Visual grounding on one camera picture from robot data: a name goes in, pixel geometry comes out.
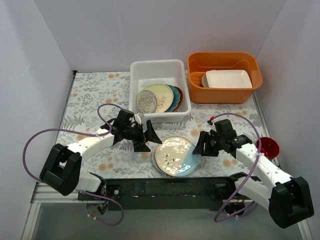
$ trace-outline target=cable connector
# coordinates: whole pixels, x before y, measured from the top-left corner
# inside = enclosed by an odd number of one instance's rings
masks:
[[[206,121],[210,126],[212,126],[214,123],[212,122],[215,119],[214,116],[210,117],[210,120]]]

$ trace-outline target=orange plastic basin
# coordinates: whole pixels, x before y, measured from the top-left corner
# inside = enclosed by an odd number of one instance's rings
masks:
[[[210,70],[246,70],[252,88],[210,88],[202,76]],[[196,104],[243,104],[262,85],[256,59],[245,52],[195,52],[188,58],[190,99]]]

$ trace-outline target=white rectangular dish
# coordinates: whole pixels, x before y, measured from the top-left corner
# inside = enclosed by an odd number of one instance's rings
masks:
[[[144,114],[143,122],[152,123],[180,122],[191,112],[191,102],[185,75],[184,63],[181,60],[135,61],[130,66],[129,110],[139,113],[136,98],[140,91],[152,84],[168,84],[178,87],[183,92],[183,102],[177,112]]]
[[[252,89],[252,83],[245,70],[211,70],[202,77],[202,85],[209,88]]]

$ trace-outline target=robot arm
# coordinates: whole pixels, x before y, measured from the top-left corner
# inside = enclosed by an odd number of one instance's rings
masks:
[[[146,142],[162,144],[158,138],[151,121],[146,121],[147,131],[144,132],[141,119],[143,114],[134,114],[129,110],[120,110],[117,118],[108,121],[97,130],[96,137],[87,137],[79,142],[63,146],[56,144],[51,149],[49,156],[40,173],[43,183],[49,185],[64,196],[72,191],[96,192],[101,187],[101,178],[95,174],[80,173],[81,162],[85,161],[102,149],[111,147],[123,139],[133,143],[134,152],[150,152]]]
[[[202,131],[193,154],[217,157],[220,150],[230,153],[249,168],[253,166],[258,154],[256,146],[248,137],[237,136],[228,119],[215,122],[210,132]],[[287,228],[314,215],[309,185],[304,178],[292,177],[263,155],[259,157],[253,174],[264,185],[249,178],[238,193],[267,209],[279,227]],[[230,195],[246,176],[245,173],[230,176]]]

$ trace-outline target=blue plate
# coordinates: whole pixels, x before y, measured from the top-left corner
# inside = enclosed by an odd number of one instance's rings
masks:
[[[172,101],[171,106],[168,108],[168,110],[165,111],[166,113],[172,112],[176,107],[178,107],[179,102],[180,102],[180,92],[178,91],[178,89],[176,89],[172,85],[168,85],[168,86],[171,88],[171,90],[173,92],[173,101]]]

